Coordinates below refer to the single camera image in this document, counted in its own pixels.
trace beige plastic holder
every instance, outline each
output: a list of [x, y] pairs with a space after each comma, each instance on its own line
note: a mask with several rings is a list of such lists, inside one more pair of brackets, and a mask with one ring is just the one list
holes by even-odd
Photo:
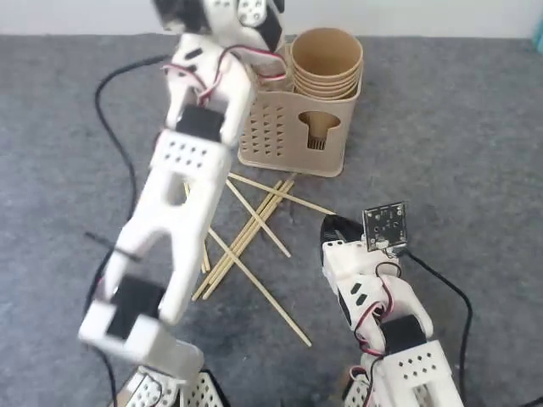
[[239, 160], [271, 170], [337, 176], [343, 169], [345, 143], [360, 93], [361, 79], [354, 94], [340, 100], [259, 92], [240, 137]]

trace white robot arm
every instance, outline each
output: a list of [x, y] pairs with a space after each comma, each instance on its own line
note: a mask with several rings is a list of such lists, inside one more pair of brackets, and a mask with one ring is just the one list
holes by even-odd
[[[79, 338], [169, 376], [182, 390], [183, 405], [183, 392], [196, 380], [204, 358], [167, 327], [188, 306], [232, 149], [254, 100], [246, 64], [257, 74], [277, 69], [280, 58], [273, 53], [283, 43], [283, 5], [277, 0], [155, 0], [155, 6], [164, 26], [181, 34], [165, 66], [171, 103], [137, 207], [105, 267], [104, 295], [92, 301]], [[191, 194], [178, 203], [183, 183]], [[168, 286], [160, 287], [134, 276], [126, 253], [142, 258], [164, 235], [171, 238], [173, 270]], [[153, 375], [147, 379], [159, 380]], [[163, 394], [160, 405], [173, 405], [171, 395]]]
[[[401, 207], [400, 217], [405, 216], [403, 204], [396, 205], [401, 206], [378, 211], [382, 220], [390, 218], [390, 208]], [[398, 258], [370, 249], [379, 237], [401, 229], [401, 222], [374, 225], [365, 233], [361, 224], [337, 215], [328, 215], [322, 224], [322, 271], [362, 351], [363, 374], [354, 377], [344, 405], [461, 407], [449, 363], [439, 341], [432, 339], [432, 321], [411, 286], [400, 279]], [[387, 248], [394, 244], [381, 243]]]

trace red wire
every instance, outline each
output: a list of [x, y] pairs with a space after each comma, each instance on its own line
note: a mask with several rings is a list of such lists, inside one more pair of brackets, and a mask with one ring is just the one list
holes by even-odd
[[[236, 48], [241, 48], [241, 49], [245, 49], [247, 51], [250, 51], [252, 53], [259, 53], [259, 54], [262, 54], [262, 55], [268, 55], [268, 56], [271, 56], [271, 57], [274, 57], [276, 59], [280, 59], [282, 62], [283, 62], [283, 66], [287, 66], [287, 63], [285, 61], [285, 59], [279, 55], [278, 53], [272, 53], [270, 51], [266, 51], [265, 49], [259, 49], [259, 48], [254, 48], [254, 47], [249, 47], [247, 45], [231, 45], [230, 47], [226, 47], [222, 50], [222, 53], [221, 55], [219, 56], [219, 59], [217, 60], [217, 71], [215, 72], [215, 79], [214, 79], [214, 82], [217, 82], [217, 79], [219, 77], [219, 73], [221, 72], [221, 64], [222, 64], [222, 60], [226, 57], [226, 55], [228, 53], [230, 53], [233, 49], [236, 49]], [[284, 77], [286, 76], [286, 72], [284, 74], [281, 74], [281, 75], [269, 75], [269, 76], [266, 76], [266, 75], [259, 75], [260, 78], [262, 79], [267, 79], [267, 80], [274, 80], [274, 79], [279, 79], [281, 77]], [[208, 92], [204, 92], [204, 95], [202, 96], [202, 102], [205, 100], [205, 99], [209, 99], [211, 98], [211, 95], [213, 95], [213, 91], [215, 90], [215, 87], [210, 89]]]
[[202, 78], [200, 78], [200, 76], [197, 73], [192, 72], [191, 70], [188, 70], [184, 66], [181, 66], [181, 65], [178, 65], [178, 64], [173, 64], [173, 63], [165, 64], [162, 67], [163, 70], [167, 70], [169, 68], [173, 68], [174, 70], [179, 70], [183, 74], [192, 76], [192, 78], [194, 78], [200, 84], [203, 91], [205, 91], [207, 89], [207, 86], [205, 85], [204, 81], [202, 80]]

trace ventilation holes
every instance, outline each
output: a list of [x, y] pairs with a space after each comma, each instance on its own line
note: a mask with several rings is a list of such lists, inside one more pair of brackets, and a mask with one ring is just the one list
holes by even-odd
[[360, 289], [360, 287], [362, 287], [362, 285], [357, 282], [351, 289], [350, 289], [350, 293], [355, 295], [356, 293], [358, 293], [358, 290]]
[[189, 59], [193, 59], [193, 58], [196, 58], [198, 57], [199, 55], [201, 55], [202, 53], [204, 53], [204, 51], [202, 50], [202, 48], [196, 48], [194, 49], [193, 51], [191, 51], [190, 53], [187, 53], [185, 55], [185, 60], [189, 60]]

